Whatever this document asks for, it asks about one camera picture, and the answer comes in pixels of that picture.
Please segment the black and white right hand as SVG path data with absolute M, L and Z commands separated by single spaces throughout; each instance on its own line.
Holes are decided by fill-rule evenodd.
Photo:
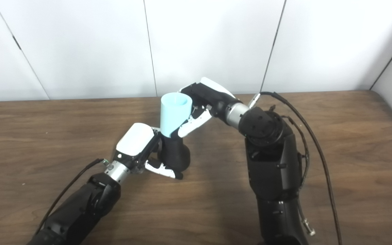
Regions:
M 241 116 L 249 110 L 249 107 L 222 85 L 206 77 L 200 82 L 181 88 L 179 93 L 192 99 L 189 118 L 172 134 L 180 138 L 186 137 L 213 117 L 238 129 Z

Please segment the black and white left hand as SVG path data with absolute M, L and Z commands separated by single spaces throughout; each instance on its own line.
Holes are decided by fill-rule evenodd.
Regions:
M 190 151 L 183 138 L 163 135 L 160 128 L 135 123 L 115 146 L 106 174 L 115 181 L 145 170 L 182 180 L 190 164 Z

